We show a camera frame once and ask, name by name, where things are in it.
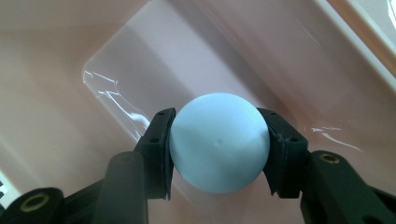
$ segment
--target metal bolt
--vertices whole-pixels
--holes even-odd
[[[336,164],[336,163],[340,162],[340,159],[338,159],[337,157],[334,157],[333,155],[330,155],[330,154],[323,153],[319,157],[321,160],[326,161],[328,163]]]
[[[30,196],[21,204],[22,212],[33,212],[44,206],[50,200],[50,196],[44,192],[39,192]]]

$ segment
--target black plastic bracket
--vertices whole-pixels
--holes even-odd
[[[270,134],[270,153],[263,169],[270,186],[280,198],[298,198],[304,183],[308,142],[287,121],[271,110],[258,108]]]

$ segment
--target clear plastic sheet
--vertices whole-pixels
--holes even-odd
[[[136,142],[162,109],[237,94],[281,114],[310,150],[343,155],[369,184],[395,194],[388,75],[324,3],[169,0],[133,16],[86,62],[83,81]],[[149,202],[150,223],[303,222],[299,200],[271,196],[264,175],[226,195],[174,176],[173,199]]]

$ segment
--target small mark on ball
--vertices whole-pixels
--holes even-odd
[[[222,146],[222,140],[221,140],[221,139],[218,139],[218,140],[216,141],[216,146],[217,146],[217,147],[221,147],[221,146]]]

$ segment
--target ball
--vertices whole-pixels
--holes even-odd
[[[230,193],[260,174],[270,137],[254,105],[217,92],[190,101],[178,112],[169,147],[177,171],[190,184],[212,193]]]

